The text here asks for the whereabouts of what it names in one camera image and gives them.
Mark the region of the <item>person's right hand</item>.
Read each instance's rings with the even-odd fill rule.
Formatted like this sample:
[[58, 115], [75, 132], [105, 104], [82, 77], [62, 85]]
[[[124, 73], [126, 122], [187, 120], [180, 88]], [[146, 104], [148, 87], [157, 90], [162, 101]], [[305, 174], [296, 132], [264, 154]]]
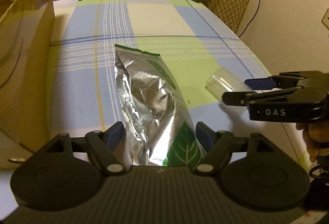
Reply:
[[329, 138], [329, 123], [328, 121], [318, 123], [297, 123], [296, 129], [302, 131], [303, 140], [305, 141], [309, 160], [315, 162], [319, 155], [320, 143], [327, 143]]

